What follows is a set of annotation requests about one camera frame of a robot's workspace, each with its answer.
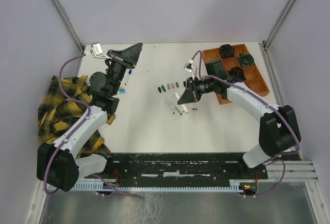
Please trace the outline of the black marker pen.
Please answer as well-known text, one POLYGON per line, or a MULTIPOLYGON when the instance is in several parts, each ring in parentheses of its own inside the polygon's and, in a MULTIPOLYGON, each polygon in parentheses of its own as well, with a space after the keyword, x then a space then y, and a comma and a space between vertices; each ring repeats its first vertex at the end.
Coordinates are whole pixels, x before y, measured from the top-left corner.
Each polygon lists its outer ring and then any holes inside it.
POLYGON ((165 101, 165 104, 168 106, 168 108, 171 110, 172 114, 175 114, 175 110, 173 109, 173 107, 171 106, 170 103, 168 103, 167 101, 165 101))

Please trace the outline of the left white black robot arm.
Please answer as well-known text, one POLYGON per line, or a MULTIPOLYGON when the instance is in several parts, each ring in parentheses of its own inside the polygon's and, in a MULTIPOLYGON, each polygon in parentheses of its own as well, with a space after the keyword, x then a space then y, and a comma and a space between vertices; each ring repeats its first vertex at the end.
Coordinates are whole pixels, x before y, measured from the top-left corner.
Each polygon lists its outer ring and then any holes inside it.
POLYGON ((43 143, 37 153, 37 178, 43 181, 48 195, 58 190, 68 192, 79 179, 87 176, 110 177, 114 172, 111 156, 93 153, 78 158, 78 153, 92 134, 115 114, 119 99, 116 98, 126 70, 136 67, 143 43, 136 43, 123 50, 110 49, 104 53, 100 43, 91 44, 89 54, 104 60, 107 69, 90 76, 92 100, 86 111, 62 136, 50 144, 43 143))

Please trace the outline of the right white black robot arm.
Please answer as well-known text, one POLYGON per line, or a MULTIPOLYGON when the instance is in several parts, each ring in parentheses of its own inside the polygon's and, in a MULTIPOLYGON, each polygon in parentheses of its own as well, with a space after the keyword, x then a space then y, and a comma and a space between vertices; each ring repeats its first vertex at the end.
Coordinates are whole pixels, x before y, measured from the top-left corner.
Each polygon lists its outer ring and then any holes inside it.
POLYGON ((216 93, 237 104, 259 123, 258 144, 246 152, 237 164, 237 174, 249 178, 255 167, 282 156, 298 153, 301 136, 294 109, 289 105, 278 106, 267 102, 249 89, 238 77, 229 77, 219 60, 206 63, 207 75, 201 76, 191 59, 184 70, 191 73, 186 88, 177 101, 178 105, 192 104, 202 95, 216 93))

